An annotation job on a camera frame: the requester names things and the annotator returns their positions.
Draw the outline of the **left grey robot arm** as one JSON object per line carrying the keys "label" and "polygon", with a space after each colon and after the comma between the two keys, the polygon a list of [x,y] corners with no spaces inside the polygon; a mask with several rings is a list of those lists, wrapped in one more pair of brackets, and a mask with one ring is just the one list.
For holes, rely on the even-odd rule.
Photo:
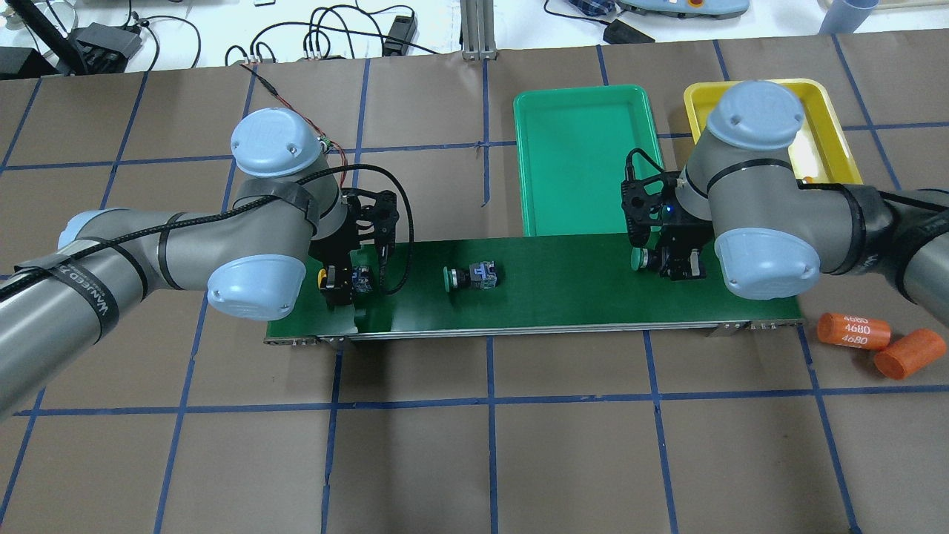
{"label": "left grey robot arm", "polygon": [[14,268],[2,285],[3,418],[154,291],[203,291],[224,314],[268,322],[294,310],[308,258],[338,271],[366,240],[392,252],[403,187],[342,187],[354,166],[331,167],[328,143],[298,113],[251,112],[230,146],[246,179],[227,211],[85,211],[53,254]]}

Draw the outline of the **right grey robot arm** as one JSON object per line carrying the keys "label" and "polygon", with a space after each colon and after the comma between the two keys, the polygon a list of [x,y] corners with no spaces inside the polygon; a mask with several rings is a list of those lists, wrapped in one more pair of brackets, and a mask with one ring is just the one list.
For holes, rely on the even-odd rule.
{"label": "right grey robot arm", "polygon": [[789,88],[743,81],[712,109],[684,169],[638,178],[644,150],[632,149],[620,185],[632,267],[703,278],[712,244],[724,285],[745,300],[806,293],[822,274],[877,273],[946,323],[947,190],[801,182],[789,148],[803,124]]}

